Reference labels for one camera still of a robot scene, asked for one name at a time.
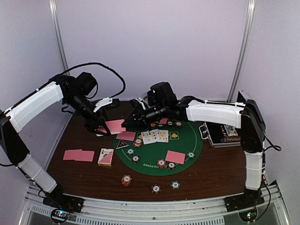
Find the red backed card deck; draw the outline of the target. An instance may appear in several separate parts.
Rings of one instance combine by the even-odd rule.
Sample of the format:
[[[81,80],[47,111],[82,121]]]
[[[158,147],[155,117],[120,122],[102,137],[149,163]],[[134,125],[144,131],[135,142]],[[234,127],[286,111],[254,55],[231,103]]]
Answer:
[[[119,134],[122,132],[126,132],[126,128],[122,127],[122,123],[124,122],[124,119],[121,120],[111,120],[106,121],[105,124],[107,125],[108,129],[110,130],[112,135]]]

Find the red 5 chip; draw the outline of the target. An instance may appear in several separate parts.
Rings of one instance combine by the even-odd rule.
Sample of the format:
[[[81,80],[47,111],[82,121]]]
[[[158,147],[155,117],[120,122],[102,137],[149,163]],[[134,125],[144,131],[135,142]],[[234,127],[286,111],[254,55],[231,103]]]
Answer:
[[[133,146],[135,148],[140,148],[142,146],[142,144],[143,144],[143,141],[141,139],[136,139],[133,143]]]
[[[163,160],[163,159],[158,160],[158,161],[157,161],[157,166],[158,166],[159,168],[165,168],[165,167],[166,167],[166,161]]]
[[[177,122],[175,122],[175,126],[177,128],[181,128],[183,126],[183,123],[181,121],[177,121]]]

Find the community card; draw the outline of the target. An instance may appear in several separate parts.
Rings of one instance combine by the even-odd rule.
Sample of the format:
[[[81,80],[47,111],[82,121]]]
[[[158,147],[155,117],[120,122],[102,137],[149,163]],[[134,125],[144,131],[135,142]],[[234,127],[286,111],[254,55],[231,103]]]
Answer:
[[[141,132],[141,135],[142,135],[142,140],[144,145],[155,142],[155,140],[153,140],[152,138],[150,131]]]
[[[169,131],[168,130],[158,130],[157,131],[157,142],[168,143],[169,141]]]
[[[150,136],[153,142],[159,142],[159,130],[154,129],[150,131]]]

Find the black triangular all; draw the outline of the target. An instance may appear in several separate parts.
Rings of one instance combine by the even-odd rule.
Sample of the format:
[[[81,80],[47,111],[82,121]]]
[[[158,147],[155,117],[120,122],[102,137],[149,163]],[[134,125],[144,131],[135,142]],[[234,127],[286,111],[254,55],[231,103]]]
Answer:
[[[125,142],[124,140],[119,140],[116,149],[119,150],[119,149],[123,149],[128,146],[129,146],[129,144],[127,142]]]

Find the dealt red card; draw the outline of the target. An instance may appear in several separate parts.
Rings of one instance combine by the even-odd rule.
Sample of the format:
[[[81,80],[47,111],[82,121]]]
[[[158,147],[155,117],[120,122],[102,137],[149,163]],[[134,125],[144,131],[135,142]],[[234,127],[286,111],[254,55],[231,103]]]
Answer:
[[[64,152],[63,160],[77,160],[79,159],[82,150],[66,150]]]
[[[94,151],[79,151],[76,153],[75,161],[92,162],[94,158]]]

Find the red card pulled from deck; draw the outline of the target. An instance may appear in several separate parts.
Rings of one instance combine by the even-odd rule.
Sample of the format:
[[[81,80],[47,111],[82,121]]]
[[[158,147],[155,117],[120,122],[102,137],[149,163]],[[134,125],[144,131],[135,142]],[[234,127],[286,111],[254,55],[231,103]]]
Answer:
[[[125,131],[120,134],[117,134],[116,139],[117,140],[124,140],[124,141],[134,141],[135,140],[136,132],[129,132]]]

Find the red orange chip stack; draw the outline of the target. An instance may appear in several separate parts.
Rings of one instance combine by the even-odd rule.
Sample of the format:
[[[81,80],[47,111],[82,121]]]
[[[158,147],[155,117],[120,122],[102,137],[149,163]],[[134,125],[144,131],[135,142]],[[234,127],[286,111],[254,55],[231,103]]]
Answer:
[[[131,184],[132,177],[130,175],[124,175],[121,179],[121,183],[124,186],[129,186]]]

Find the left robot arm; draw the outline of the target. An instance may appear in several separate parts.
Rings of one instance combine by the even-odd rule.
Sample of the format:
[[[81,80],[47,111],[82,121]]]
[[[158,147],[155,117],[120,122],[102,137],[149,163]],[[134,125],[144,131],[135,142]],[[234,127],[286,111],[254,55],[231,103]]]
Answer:
[[[61,75],[53,78],[42,87],[22,99],[16,105],[0,113],[0,145],[11,165],[15,166],[49,194],[49,200],[57,208],[67,204],[67,197],[58,188],[58,183],[32,156],[22,133],[29,126],[37,124],[42,114],[50,112],[62,102],[74,109],[85,120],[86,129],[98,135],[110,135],[106,125],[106,110],[117,105],[118,100],[106,97],[92,102],[87,95],[97,85],[89,73],[81,73],[77,78]]]

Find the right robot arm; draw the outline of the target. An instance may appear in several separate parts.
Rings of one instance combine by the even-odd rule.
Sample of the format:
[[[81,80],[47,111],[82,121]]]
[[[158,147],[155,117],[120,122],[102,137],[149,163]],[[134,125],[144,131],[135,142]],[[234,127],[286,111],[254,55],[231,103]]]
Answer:
[[[177,99],[168,82],[160,82],[150,88],[155,104],[145,106],[139,99],[132,99],[134,111],[122,126],[127,130],[148,130],[151,123],[162,118],[179,121],[203,121],[224,126],[228,136],[240,137],[240,145],[246,156],[245,191],[240,203],[250,207],[258,200],[264,171],[265,123],[255,101],[225,103],[201,100],[193,96]]]

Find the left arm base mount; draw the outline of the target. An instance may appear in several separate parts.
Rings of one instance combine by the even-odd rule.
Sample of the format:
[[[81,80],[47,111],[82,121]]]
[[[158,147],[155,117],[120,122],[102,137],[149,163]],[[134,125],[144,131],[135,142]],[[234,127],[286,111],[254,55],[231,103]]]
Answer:
[[[84,200],[80,197],[64,195],[61,201],[56,201],[46,196],[43,204],[53,207],[50,212],[50,219],[56,224],[65,223],[72,213],[80,213]]]

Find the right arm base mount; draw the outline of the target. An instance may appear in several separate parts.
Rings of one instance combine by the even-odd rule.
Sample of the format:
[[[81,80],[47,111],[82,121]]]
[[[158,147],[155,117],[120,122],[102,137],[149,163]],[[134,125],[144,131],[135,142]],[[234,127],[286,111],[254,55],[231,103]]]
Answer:
[[[243,222],[254,222],[258,218],[259,204],[264,203],[264,198],[254,199],[244,194],[226,197],[224,199],[227,212],[237,211]]]

